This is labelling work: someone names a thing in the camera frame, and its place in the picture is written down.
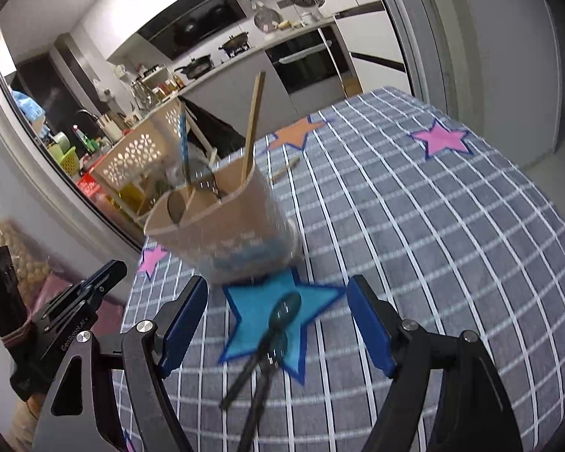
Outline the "beige plastic utensil holder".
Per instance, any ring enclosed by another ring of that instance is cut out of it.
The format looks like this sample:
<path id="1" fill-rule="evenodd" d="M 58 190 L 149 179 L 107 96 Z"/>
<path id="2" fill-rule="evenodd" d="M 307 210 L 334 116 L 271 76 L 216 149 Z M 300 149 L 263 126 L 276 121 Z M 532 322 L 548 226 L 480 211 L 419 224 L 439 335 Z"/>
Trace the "beige plastic utensil holder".
<path id="1" fill-rule="evenodd" d="M 231 156 L 215 170 L 220 200 L 182 187 L 182 220 L 171 220 L 163 196 L 145 224 L 148 238 L 212 286 L 280 272 L 301 252 L 295 223 L 279 206 L 270 182 L 256 165 L 242 180 L 243 165 L 241 155 Z"/>

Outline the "black handled utensil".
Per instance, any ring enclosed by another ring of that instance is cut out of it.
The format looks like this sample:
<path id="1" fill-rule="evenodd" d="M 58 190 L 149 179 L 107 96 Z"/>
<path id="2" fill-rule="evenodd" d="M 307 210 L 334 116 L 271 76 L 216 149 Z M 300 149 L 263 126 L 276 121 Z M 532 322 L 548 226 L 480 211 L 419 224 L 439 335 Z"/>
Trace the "black handled utensil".
<path id="1" fill-rule="evenodd" d="M 251 450 L 255 433 L 265 409 L 272 378 L 283 364 L 287 350 L 287 333 L 281 331 L 273 337 L 266 353 L 259 361 L 261 373 L 259 380 L 257 380 L 256 391 L 242 431 L 240 443 L 238 443 L 238 451 L 247 452 Z"/>

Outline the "blue patterned chopstick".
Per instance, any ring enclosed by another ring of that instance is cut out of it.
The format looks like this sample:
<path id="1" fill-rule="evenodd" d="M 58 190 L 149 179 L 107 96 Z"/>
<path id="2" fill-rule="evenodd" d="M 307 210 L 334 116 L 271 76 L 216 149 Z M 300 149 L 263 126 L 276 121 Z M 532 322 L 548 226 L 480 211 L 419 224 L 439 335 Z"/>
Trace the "blue patterned chopstick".
<path id="1" fill-rule="evenodd" d="M 189 194 L 192 194 L 194 187 L 192 186 L 191 169 L 189 168 L 189 146 L 188 132 L 186 131 L 185 104 L 182 104 L 182 106 L 180 107 L 180 115 L 178 118 L 178 134 L 180 158 L 182 159 L 182 175 L 185 178 L 185 185 L 186 188 L 188 188 Z"/>

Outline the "wooden chopstick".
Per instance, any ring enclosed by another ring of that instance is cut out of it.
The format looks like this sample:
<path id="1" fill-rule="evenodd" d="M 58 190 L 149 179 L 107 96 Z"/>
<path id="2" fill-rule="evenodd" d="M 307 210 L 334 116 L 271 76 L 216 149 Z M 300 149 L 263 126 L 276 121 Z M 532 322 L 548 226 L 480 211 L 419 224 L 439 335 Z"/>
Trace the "wooden chopstick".
<path id="1" fill-rule="evenodd" d="M 256 76 L 250 113 L 249 113 L 249 121 L 248 121 L 248 128 L 247 128 L 247 135 L 246 135 L 246 142 L 245 142 L 245 149 L 244 149 L 244 157 L 243 157 L 243 166 L 241 170 L 241 183 L 244 184 L 247 181 L 247 177 L 251 172 L 254 163 L 254 143 L 256 138 L 256 131 L 257 131 L 257 124 L 259 121 L 259 113 L 263 95 L 263 89 L 265 85 L 265 72 L 259 72 Z"/>
<path id="2" fill-rule="evenodd" d="M 292 158 L 289 161 L 288 164 L 281 167 L 279 170 L 277 170 L 274 174 L 271 175 L 270 183 L 273 184 L 273 185 L 276 184 L 284 176 L 286 176 L 289 171 L 291 171 L 295 166 L 297 166 L 299 164 L 299 162 L 300 162 L 300 157 L 297 156 L 297 157 Z"/>

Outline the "black slotted spoon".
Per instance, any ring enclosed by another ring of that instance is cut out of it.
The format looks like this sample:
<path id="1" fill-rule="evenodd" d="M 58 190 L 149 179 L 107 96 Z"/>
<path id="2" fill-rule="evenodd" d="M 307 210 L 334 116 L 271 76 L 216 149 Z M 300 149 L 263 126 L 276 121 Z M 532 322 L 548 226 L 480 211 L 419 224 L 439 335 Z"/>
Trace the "black slotted spoon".
<path id="1" fill-rule="evenodd" d="M 208 164 L 193 161 L 189 164 L 189 168 L 191 169 L 191 183 L 196 189 L 211 192 L 218 200 L 222 199 L 215 174 Z"/>

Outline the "bag of nuts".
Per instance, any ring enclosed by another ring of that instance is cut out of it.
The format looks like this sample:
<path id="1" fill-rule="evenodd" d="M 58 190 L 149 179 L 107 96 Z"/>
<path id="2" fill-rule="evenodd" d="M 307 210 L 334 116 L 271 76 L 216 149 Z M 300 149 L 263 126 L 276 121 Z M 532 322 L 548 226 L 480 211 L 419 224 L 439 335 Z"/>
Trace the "bag of nuts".
<path id="1" fill-rule="evenodd" d="M 3 246 L 9 249 L 21 295 L 34 296 L 52 271 L 49 258 L 9 219 L 0 221 L 0 247 Z"/>

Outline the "beige perforated storage cart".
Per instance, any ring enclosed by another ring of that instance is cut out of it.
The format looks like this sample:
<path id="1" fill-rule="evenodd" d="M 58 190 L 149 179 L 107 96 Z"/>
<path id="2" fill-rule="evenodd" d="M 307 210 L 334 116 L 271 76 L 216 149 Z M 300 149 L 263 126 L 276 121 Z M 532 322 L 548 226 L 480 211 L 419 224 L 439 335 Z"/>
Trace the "beige perforated storage cart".
<path id="1" fill-rule="evenodd" d="M 148 217 L 157 177 L 180 160 L 180 125 L 196 135 L 209 159 L 217 158 L 217 149 L 201 132 L 196 118 L 174 97 L 151 111 L 90 170 L 134 223 L 141 224 Z"/>

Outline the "grey checked tablecloth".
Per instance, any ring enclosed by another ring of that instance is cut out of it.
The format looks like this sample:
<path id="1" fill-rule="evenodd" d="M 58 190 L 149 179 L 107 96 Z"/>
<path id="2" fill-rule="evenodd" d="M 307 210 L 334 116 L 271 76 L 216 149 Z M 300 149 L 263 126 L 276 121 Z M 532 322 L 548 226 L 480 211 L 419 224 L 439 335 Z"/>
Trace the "grey checked tablecloth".
<path id="1" fill-rule="evenodd" d="M 470 153 L 426 157 L 411 134 L 464 125 L 392 88 L 310 116 L 303 150 L 259 140 L 264 176 L 297 226 L 302 282 L 363 275 L 380 299 L 432 333 L 479 334 L 508 394 L 525 451 L 565 443 L 565 221 L 516 165 L 473 132 Z M 165 380 L 195 451 L 235 451 L 256 377 L 226 413 L 243 360 L 219 364 L 234 313 L 210 289 L 182 368 Z M 345 298 L 306 330 L 305 384 L 279 371 L 255 451 L 360 451 L 391 381 L 371 363 Z M 564 445 L 556 445 L 565 450 Z"/>

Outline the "black wok on stove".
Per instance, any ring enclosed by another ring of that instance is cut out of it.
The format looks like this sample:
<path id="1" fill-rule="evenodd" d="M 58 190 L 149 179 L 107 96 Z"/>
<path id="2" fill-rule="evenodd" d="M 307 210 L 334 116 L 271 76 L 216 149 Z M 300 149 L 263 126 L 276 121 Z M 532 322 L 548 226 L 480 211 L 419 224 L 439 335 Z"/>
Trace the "black wok on stove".
<path id="1" fill-rule="evenodd" d="M 211 69 L 213 69 L 213 62 L 211 55 L 207 54 L 198 59 L 193 58 L 189 64 L 180 66 L 174 71 L 182 73 L 188 79 L 199 79 L 201 76 L 206 75 Z"/>

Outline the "black pot on stove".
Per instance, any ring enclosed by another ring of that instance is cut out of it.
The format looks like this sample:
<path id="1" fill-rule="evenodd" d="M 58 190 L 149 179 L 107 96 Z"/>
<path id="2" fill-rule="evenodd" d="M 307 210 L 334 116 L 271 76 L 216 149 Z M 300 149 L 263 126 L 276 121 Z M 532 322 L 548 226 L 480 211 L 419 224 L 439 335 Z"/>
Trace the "black pot on stove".
<path id="1" fill-rule="evenodd" d="M 250 48 L 249 33 L 242 32 L 241 34 L 231 36 L 228 41 L 219 47 L 219 50 L 223 51 L 229 58 L 233 58 Z"/>

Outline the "black range hood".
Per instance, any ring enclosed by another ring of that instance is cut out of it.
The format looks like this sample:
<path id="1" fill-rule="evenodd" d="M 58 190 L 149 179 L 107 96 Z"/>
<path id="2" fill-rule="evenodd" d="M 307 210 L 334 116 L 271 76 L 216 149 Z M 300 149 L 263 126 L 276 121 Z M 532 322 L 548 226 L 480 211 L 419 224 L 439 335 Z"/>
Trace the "black range hood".
<path id="1" fill-rule="evenodd" d="M 246 17 L 237 0 L 177 0 L 137 33 L 174 60 Z"/>

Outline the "black built-in oven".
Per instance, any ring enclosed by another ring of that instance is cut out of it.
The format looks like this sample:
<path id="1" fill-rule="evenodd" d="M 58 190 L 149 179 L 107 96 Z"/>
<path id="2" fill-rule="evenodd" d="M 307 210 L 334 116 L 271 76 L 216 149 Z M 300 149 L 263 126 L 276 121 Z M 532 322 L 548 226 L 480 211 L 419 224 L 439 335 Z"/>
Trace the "black built-in oven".
<path id="1" fill-rule="evenodd" d="M 320 27 L 265 50 L 289 94 L 349 71 L 347 59 L 332 26 Z"/>

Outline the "white refrigerator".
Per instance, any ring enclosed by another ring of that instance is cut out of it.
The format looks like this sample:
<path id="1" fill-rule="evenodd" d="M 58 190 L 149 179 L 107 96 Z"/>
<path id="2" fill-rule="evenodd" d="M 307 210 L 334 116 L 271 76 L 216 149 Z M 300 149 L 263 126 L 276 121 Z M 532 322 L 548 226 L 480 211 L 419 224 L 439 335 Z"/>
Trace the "white refrigerator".
<path id="1" fill-rule="evenodd" d="M 383 0 L 323 0 L 321 13 L 336 22 L 364 92 L 381 87 L 411 92 L 402 48 Z"/>

